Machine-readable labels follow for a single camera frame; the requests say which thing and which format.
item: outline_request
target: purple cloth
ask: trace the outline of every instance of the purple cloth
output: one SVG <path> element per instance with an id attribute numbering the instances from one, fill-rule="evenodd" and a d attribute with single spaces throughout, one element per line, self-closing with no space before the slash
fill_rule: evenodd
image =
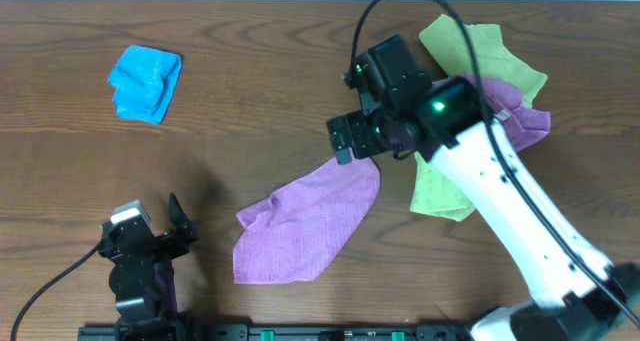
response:
<path id="1" fill-rule="evenodd" d="M 370 159 L 341 166 L 333 158 L 238 212 L 245 232 L 233 249 L 235 283 L 314 280 L 356 230 L 379 187 Z"/>
<path id="2" fill-rule="evenodd" d="M 472 75 L 461 75 L 476 85 Z M 523 150 L 542 140 L 551 131 L 551 113 L 522 106 L 524 96 L 515 86 L 499 78 L 482 76 L 487 104 L 496 112 L 513 149 Z"/>

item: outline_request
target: wooden table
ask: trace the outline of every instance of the wooden table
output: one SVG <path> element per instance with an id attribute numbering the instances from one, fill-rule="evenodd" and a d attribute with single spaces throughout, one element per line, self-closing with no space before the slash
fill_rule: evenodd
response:
<path id="1" fill-rule="evenodd" d="M 332 156 L 325 121 L 358 107 L 340 75 L 367 1 L 1 0 L 0 337 L 46 281 L 85 254 L 113 208 L 140 199 L 156 233 L 174 191 L 201 239 L 175 261 L 180 309 L 204 321 L 390 323 L 467 319 L 527 298 L 515 264 L 476 213 L 409 212 L 414 162 L 376 158 L 381 190 L 316 281 L 236 286 L 235 212 Z M 640 261 L 640 4 L 455 1 L 499 23 L 505 45 L 549 81 L 535 99 L 552 133 L 525 164 L 583 235 L 615 262 Z M 380 5 L 361 45 L 417 34 L 440 10 Z M 129 45 L 183 55 L 160 126 L 114 115 L 106 83 Z M 19 340 L 75 340 L 118 314 L 93 257 L 42 296 Z M 628 324 L 612 340 L 637 338 Z"/>

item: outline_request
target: green cloth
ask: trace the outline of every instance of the green cloth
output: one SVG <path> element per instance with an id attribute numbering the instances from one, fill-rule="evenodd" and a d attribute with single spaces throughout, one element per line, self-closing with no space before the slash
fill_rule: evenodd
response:
<path id="1" fill-rule="evenodd" d="M 523 105 L 531 108 L 547 75 L 532 69 L 504 47 L 499 25 L 466 27 L 478 57 L 481 76 L 497 77 L 517 87 L 524 95 Z M 472 73 L 467 46 L 450 17 L 441 15 L 420 33 L 420 41 L 448 75 Z M 455 221 L 469 216 L 475 210 L 471 200 L 422 156 L 415 155 L 417 176 L 410 210 Z"/>
<path id="2" fill-rule="evenodd" d="M 525 107 L 531 108 L 547 75 L 532 69 L 504 47 L 499 25 L 473 25 L 467 26 L 467 30 L 478 57 L 480 74 L 497 77 L 517 87 L 524 95 Z M 422 30 L 420 41 L 447 75 L 473 73 L 462 34 L 449 16 L 440 15 Z"/>

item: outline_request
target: blue cloth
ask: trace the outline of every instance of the blue cloth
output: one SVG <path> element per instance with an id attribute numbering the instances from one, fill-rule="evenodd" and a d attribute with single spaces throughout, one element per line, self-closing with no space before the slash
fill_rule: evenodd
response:
<path id="1" fill-rule="evenodd" d="M 162 122 L 180 76 L 180 56 L 142 46 L 129 46 L 107 82 L 116 88 L 113 103 L 123 119 Z"/>

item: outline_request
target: green connector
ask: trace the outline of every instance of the green connector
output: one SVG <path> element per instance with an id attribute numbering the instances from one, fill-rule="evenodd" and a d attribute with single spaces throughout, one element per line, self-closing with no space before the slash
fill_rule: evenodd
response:
<path id="1" fill-rule="evenodd" d="M 276 338 L 276 333 L 273 331 L 262 331 L 260 333 L 260 341 L 274 341 Z"/>
<path id="2" fill-rule="evenodd" d="M 391 341 L 404 341 L 404 332 L 392 332 Z"/>

